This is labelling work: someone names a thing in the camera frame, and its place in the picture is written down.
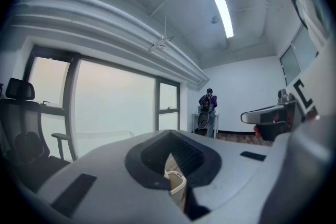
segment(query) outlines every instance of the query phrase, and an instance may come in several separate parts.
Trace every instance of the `purple jacket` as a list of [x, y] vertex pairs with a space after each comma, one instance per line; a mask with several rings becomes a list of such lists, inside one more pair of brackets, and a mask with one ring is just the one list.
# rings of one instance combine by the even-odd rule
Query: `purple jacket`
[[[206, 97], [207, 97], [207, 94], [204, 95], [204, 96], [202, 96], [202, 97], [200, 98], [200, 100], [198, 101], [199, 104], [201, 104], [202, 101], [203, 101], [203, 99], [206, 98]], [[211, 95], [210, 102], [211, 102], [211, 104], [214, 106], [214, 108], [217, 107], [217, 96], [215, 96], [215, 95]]]

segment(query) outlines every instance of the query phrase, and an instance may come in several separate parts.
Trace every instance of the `glass pane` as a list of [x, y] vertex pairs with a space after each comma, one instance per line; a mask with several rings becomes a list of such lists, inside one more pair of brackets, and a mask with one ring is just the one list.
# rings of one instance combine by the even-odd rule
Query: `glass pane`
[[160, 83], [160, 110], [177, 109], [177, 87]]
[[65, 78], [69, 63], [36, 57], [31, 69], [29, 82], [34, 86], [34, 101], [61, 108]]
[[294, 54], [292, 46], [290, 46], [285, 54], [281, 57], [280, 61], [283, 65], [283, 71], [286, 75], [287, 85], [289, 85], [300, 73], [299, 63]]
[[302, 28], [300, 34], [293, 42], [293, 46], [301, 64], [301, 71], [305, 71], [314, 61], [317, 53], [307, 29]]
[[[48, 148], [50, 149], [50, 155], [60, 158], [57, 139], [52, 137], [53, 133], [66, 134], [65, 119], [63, 116], [42, 114], [41, 115], [42, 132]], [[66, 161], [72, 162], [68, 141], [62, 141], [63, 154]]]
[[154, 88], [153, 78], [82, 60], [74, 96], [78, 152], [154, 131]]
[[159, 115], [159, 130], [177, 130], [178, 113], [167, 113]]

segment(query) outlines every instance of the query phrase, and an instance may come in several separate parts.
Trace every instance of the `floor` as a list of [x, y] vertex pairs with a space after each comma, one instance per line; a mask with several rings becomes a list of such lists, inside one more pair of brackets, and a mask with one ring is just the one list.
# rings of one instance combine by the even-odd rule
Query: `floor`
[[[247, 144], [255, 144], [255, 145], [264, 145], [264, 146], [272, 146], [273, 142], [264, 141], [261, 138], [257, 138], [255, 135], [246, 135], [246, 134], [224, 134], [218, 133], [217, 138], [219, 140], [226, 140], [230, 142], [237, 142], [237, 143], [247, 143]], [[183, 175], [181, 170], [179, 169], [177, 163], [175, 162], [172, 154], [168, 157], [165, 169], [167, 172], [169, 171], [176, 171], [180, 175]], [[179, 207], [184, 210], [185, 205], [185, 192], [183, 194], [182, 200], [179, 203]]]

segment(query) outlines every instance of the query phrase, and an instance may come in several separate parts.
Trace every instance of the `ceiling light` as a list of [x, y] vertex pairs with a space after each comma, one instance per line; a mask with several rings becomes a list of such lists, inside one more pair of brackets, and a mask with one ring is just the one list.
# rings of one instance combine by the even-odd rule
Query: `ceiling light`
[[225, 0], [215, 0], [217, 8], [219, 10], [219, 14], [221, 15], [222, 22], [224, 25], [226, 37], [233, 37], [233, 29], [232, 29], [232, 23], [230, 18], [230, 13], [226, 5]]

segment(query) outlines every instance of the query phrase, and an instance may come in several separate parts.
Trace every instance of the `large window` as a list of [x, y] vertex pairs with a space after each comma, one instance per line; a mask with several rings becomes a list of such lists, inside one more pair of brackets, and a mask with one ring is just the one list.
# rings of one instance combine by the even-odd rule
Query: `large window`
[[286, 84], [289, 85], [300, 72], [305, 71], [314, 61], [316, 55], [317, 50], [309, 37], [308, 30], [301, 27], [286, 52], [280, 58]]
[[36, 46], [25, 80], [41, 103], [50, 153], [53, 133], [67, 134], [64, 158], [155, 130], [180, 128], [180, 84], [80, 54]]

